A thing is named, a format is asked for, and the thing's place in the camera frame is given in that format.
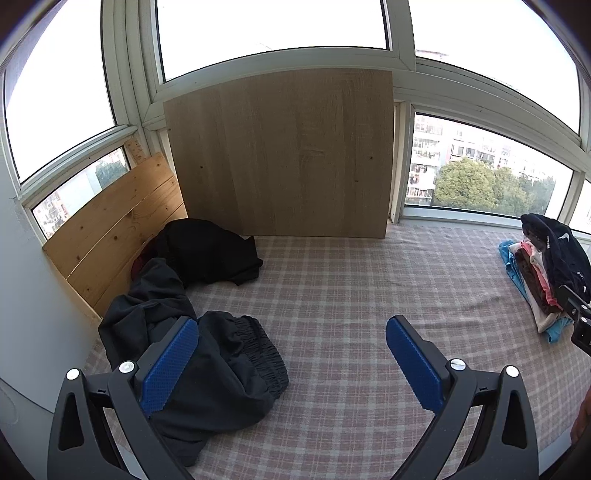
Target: window sill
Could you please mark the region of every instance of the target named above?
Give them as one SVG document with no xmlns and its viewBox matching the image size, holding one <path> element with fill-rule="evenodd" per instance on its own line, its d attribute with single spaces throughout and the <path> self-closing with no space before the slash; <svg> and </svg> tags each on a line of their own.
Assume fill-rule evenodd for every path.
<svg viewBox="0 0 591 480">
<path fill-rule="evenodd" d="M 518 218 L 490 215 L 468 211 L 447 210 L 438 207 L 413 207 L 405 206 L 402 211 L 401 223 L 407 225 L 429 225 L 430 222 L 439 222 L 439 225 L 455 226 L 462 224 L 467 228 L 480 226 L 491 227 L 496 231 L 516 230 L 521 233 L 521 220 Z M 574 237 L 583 245 L 591 245 L 591 235 L 574 231 Z"/>
</svg>

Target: blue clothing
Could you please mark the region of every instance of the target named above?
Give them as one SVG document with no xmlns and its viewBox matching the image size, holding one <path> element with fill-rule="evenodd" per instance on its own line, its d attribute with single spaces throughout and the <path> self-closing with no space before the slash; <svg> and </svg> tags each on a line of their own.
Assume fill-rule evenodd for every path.
<svg viewBox="0 0 591 480">
<path fill-rule="evenodd" d="M 525 294 L 525 288 L 523 286 L 523 280 L 521 280 L 521 275 L 519 274 L 519 270 L 517 269 L 517 262 L 515 261 L 515 255 L 513 255 L 509 251 L 509 246 L 516 243 L 514 240 L 505 240 L 499 244 L 499 253 L 501 254 L 501 258 L 503 262 L 505 262 L 505 268 L 507 270 L 507 275 L 513 281 L 515 286 L 523 295 L 523 298 L 527 300 L 527 295 Z"/>
<path fill-rule="evenodd" d="M 573 319 L 568 317 L 561 317 L 557 319 L 551 326 L 542 332 L 548 340 L 548 343 L 556 343 L 560 340 L 560 335 L 565 327 L 573 323 Z"/>
<path fill-rule="evenodd" d="M 507 270 L 507 275 L 513 281 L 517 289 L 523 295 L 523 298 L 527 303 L 530 301 L 527 298 L 527 294 L 525 293 L 525 288 L 523 286 L 523 280 L 521 278 L 521 274 L 517 269 L 517 262 L 515 261 L 515 255 L 509 251 L 509 246 L 516 243 L 514 240 L 505 240 L 499 244 L 499 253 L 501 254 L 501 258 L 503 262 L 505 262 L 505 268 Z M 548 343 L 556 343 L 560 340 L 560 335 L 562 334 L 562 330 L 568 325 L 573 323 L 573 321 L 564 316 L 558 318 L 550 327 L 548 327 L 542 334 L 548 340 Z"/>
</svg>

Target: wooden board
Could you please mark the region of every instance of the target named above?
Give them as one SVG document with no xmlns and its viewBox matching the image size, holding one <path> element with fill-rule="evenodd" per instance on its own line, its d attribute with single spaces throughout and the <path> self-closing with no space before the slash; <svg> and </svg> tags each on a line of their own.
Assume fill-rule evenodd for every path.
<svg viewBox="0 0 591 480">
<path fill-rule="evenodd" d="M 383 238 L 392 179 L 392 74 L 264 74 L 164 104 L 190 217 L 243 235 Z"/>
<path fill-rule="evenodd" d="M 172 176 L 161 153 L 147 159 L 78 210 L 43 249 L 67 278 L 111 227 Z"/>
<path fill-rule="evenodd" d="M 180 207 L 178 207 L 173 214 L 168 217 L 166 219 L 166 223 L 171 222 L 172 220 L 177 220 L 180 218 L 186 218 L 187 217 L 187 211 L 185 210 L 184 205 L 181 205 Z M 150 241 L 152 237 L 148 238 L 140 248 L 138 248 L 134 254 L 131 256 L 131 258 L 128 260 L 128 262 L 124 265 L 124 267 L 119 271 L 119 273 L 117 273 L 117 275 L 115 276 L 115 278 L 113 278 L 113 280 L 111 280 L 111 282 L 109 283 L 109 285 L 107 286 L 105 292 L 101 295 L 100 299 L 93 305 L 95 311 L 100 315 L 100 316 L 104 316 L 107 309 L 109 308 L 109 305 L 111 304 L 111 301 L 117 296 L 117 295 L 121 295 L 124 293 L 127 293 L 129 291 L 129 286 L 131 285 L 131 265 L 134 263 L 134 260 L 137 258 L 137 256 L 141 253 L 141 251 L 144 249 L 145 244 L 148 243 L 148 241 Z"/>
<path fill-rule="evenodd" d="M 160 231 L 182 204 L 177 180 L 172 177 L 99 240 L 67 278 L 68 283 L 90 306 L 94 306 L 134 254 Z"/>
</svg>

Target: glass pane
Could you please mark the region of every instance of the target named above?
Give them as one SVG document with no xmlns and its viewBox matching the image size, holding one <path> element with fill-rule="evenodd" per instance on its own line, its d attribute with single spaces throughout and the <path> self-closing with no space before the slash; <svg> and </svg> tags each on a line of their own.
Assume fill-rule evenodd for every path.
<svg viewBox="0 0 591 480">
<path fill-rule="evenodd" d="M 410 0 L 417 56 L 504 83 L 579 131 L 573 60 L 522 0 Z"/>
<path fill-rule="evenodd" d="M 167 80 L 268 50 L 386 48 L 379 0 L 158 0 L 157 12 Z"/>
<path fill-rule="evenodd" d="M 406 204 L 557 218 L 572 175 L 507 137 L 416 115 Z"/>
<path fill-rule="evenodd" d="M 591 233 L 591 181 L 585 180 L 583 184 L 583 191 L 570 221 L 570 227 Z"/>
<path fill-rule="evenodd" d="M 33 209 L 33 215 L 45 236 L 51 237 L 68 218 L 127 171 L 129 165 L 125 153 L 123 148 L 118 148 L 77 173 L 48 195 Z"/>
<path fill-rule="evenodd" d="M 21 181 L 114 125 L 100 42 L 100 0 L 59 4 L 32 50 L 11 60 L 6 117 Z"/>
</svg>

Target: brown clothing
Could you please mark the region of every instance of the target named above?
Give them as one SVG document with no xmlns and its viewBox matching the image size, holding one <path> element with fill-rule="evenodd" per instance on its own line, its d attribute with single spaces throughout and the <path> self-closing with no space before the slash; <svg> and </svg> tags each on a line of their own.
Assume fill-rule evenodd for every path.
<svg viewBox="0 0 591 480">
<path fill-rule="evenodd" d="M 531 295 L 540 307 L 540 310 L 546 315 L 560 312 L 558 307 L 548 305 L 548 302 L 546 301 L 546 293 L 540 284 L 538 276 L 534 272 L 534 267 L 531 264 L 530 256 L 524 252 L 522 248 L 520 248 L 515 252 L 515 260 L 517 262 L 519 273 L 521 273 L 523 280 L 530 289 Z"/>
</svg>

